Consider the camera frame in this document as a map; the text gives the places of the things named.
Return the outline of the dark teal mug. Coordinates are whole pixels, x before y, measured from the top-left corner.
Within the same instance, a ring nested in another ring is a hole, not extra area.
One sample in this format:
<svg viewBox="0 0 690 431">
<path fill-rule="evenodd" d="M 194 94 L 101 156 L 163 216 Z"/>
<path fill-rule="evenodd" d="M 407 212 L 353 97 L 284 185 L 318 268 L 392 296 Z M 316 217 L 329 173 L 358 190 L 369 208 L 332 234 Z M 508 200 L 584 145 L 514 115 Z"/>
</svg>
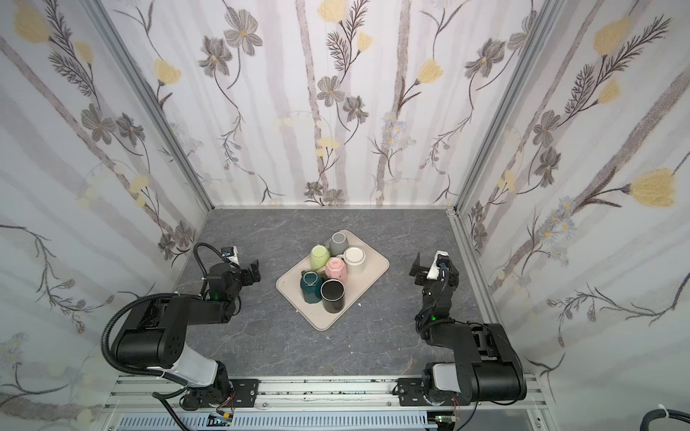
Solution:
<svg viewBox="0 0 690 431">
<path fill-rule="evenodd" d="M 304 270 L 300 278 L 301 294 L 306 303 L 319 303 L 322 301 L 321 287 L 323 278 L 315 271 Z"/>
</svg>

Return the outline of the black mug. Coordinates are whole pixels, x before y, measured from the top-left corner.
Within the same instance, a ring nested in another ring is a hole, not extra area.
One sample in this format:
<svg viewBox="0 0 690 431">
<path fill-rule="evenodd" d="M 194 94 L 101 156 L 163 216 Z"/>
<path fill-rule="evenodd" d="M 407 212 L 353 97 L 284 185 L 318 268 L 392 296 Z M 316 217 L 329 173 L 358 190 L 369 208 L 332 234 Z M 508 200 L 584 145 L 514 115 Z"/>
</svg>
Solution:
<svg viewBox="0 0 690 431">
<path fill-rule="evenodd" d="M 321 286 L 323 308 L 330 314 L 341 312 L 345 302 L 345 286 L 337 279 L 328 279 Z"/>
</svg>

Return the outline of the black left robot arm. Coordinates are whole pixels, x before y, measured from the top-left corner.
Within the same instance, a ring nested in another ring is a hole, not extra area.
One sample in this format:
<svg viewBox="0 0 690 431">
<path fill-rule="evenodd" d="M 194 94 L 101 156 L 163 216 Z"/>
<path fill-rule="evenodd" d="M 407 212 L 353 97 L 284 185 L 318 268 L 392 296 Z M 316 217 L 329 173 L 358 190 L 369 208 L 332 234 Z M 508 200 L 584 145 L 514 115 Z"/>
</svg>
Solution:
<svg viewBox="0 0 690 431">
<path fill-rule="evenodd" d="M 226 366 L 204 357 L 186 341 L 190 326 L 226 324 L 242 309 L 241 292 L 262 279 L 260 263 L 243 268 L 235 246 L 198 242 L 192 256 L 199 265 L 199 294 L 163 293 L 141 296 L 108 321 L 101 337 L 105 361 L 127 375 L 144 375 L 179 384 L 174 395 L 187 411 L 222 409 L 237 390 Z"/>
</svg>

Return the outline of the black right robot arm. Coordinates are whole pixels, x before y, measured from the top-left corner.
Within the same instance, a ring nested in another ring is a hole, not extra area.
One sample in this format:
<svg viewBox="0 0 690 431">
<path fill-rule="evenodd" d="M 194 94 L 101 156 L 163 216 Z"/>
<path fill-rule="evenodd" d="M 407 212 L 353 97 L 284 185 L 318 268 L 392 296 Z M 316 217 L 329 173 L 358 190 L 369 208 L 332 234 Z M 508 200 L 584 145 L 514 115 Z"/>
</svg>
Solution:
<svg viewBox="0 0 690 431">
<path fill-rule="evenodd" d="M 427 345 L 446 348 L 451 362 L 427 364 L 420 378 L 400 378 L 392 391 L 404 407 L 468 406 L 492 402 L 510 406 L 528 392 L 519 355 L 499 323 L 459 321 L 450 316 L 459 271 L 445 251 L 429 266 L 413 262 L 410 276 L 422 287 L 415 330 Z"/>
</svg>

